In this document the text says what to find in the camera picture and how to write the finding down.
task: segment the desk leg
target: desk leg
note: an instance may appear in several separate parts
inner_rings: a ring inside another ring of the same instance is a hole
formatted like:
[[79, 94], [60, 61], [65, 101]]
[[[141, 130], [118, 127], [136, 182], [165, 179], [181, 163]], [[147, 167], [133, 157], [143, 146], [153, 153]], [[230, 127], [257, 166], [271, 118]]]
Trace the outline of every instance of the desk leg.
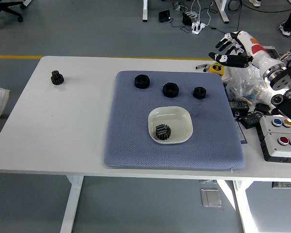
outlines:
[[71, 189], [60, 233], [71, 233], [84, 176], [67, 176]]
[[217, 7], [218, 7], [220, 15], [223, 19], [223, 22], [229, 23], [229, 19], [224, 11], [225, 5], [226, 5], [226, 0], [215, 0], [215, 3], [217, 4]]
[[144, 7], [143, 7], [143, 14], [142, 14], [142, 21], [147, 22], [147, 0], [144, 0]]
[[239, 213], [242, 219], [242, 227], [244, 233], [257, 233], [258, 229], [253, 221], [250, 211], [246, 189], [250, 187], [253, 181], [234, 181], [234, 189], [239, 208]]
[[25, 6], [28, 6], [31, 1], [32, 0], [25, 0], [23, 3], [24, 3]]

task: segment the blue mat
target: blue mat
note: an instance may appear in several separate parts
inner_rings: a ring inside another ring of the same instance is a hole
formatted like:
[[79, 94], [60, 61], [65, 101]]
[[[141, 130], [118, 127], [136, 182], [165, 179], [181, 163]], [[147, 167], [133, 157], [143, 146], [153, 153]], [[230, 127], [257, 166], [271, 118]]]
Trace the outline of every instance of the blue mat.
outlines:
[[[139, 74], [150, 78], [147, 89], [134, 86]], [[176, 83], [179, 95], [167, 98], [166, 83]], [[197, 100], [193, 90], [202, 86], [206, 98]], [[163, 145], [148, 131], [148, 115], [158, 107], [180, 106], [191, 115], [193, 135], [184, 143]], [[104, 162], [116, 167], [167, 167], [192, 169], [241, 169], [240, 138], [221, 77], [208, 73], [122, 71], [116, 77], [105, 145]]]

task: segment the robotic finger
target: robotic finger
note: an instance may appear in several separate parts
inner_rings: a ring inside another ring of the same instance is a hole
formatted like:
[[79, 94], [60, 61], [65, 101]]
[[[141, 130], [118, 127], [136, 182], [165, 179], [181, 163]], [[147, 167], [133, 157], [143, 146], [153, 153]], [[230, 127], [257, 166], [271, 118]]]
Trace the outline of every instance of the robotic finger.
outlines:
[[250, 57], [242, 55], [220, 55], [210, 52], [209, 57], [226, 67], [246, 68], [250, 62]]

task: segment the white bowl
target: white bowl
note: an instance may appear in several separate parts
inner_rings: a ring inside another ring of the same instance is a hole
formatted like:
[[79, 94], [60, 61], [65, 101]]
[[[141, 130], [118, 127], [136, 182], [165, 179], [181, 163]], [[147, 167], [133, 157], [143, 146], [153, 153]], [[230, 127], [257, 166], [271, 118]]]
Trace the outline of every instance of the white bowl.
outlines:
[[[165, 124], [171, 129], [167, 140], [160, 140], [155, 135], [156, 126]], [[148, 117], [149, 133], [154, 141], [161, 144], [182, 143], [193, 134], [191, 116], [187, 110], [177, 106], [160, 107], [152, 110]]]

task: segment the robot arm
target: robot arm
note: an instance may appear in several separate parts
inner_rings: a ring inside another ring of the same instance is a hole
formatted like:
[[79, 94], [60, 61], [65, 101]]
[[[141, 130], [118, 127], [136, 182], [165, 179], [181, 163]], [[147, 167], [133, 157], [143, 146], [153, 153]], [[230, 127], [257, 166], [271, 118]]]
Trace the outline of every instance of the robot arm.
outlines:
[[[224, 38], [215, 46], [219, 51], [229, 49], [225, 55], [209, 53], [209, 56], [218, 63], [227, 67], [246, 68], [251, 62], [259, 69], [263, 79], [270, 81], [270, 86], [277, 91], [291, 84], [291, 66], [286, 68], [281, 60], [270, 57], [265, 48], [249, 33], [240, 31], [225, 34]], [[283, 114], [291, 119], [291, 90], [284, 95], [275, 95], [271, 103]]]

